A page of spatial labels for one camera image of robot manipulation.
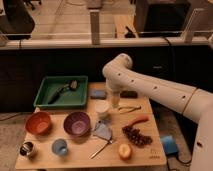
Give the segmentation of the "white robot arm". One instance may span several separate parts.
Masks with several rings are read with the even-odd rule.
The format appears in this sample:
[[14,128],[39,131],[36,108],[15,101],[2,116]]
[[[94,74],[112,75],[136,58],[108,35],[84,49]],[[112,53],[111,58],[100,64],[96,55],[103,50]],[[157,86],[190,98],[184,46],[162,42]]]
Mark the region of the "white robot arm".
[[213,171],[213,93],[131,71],[133,62],[121,53],[102,69],[111,104],[116,108],[126,88],[142,93],[198,124],[190,171]]

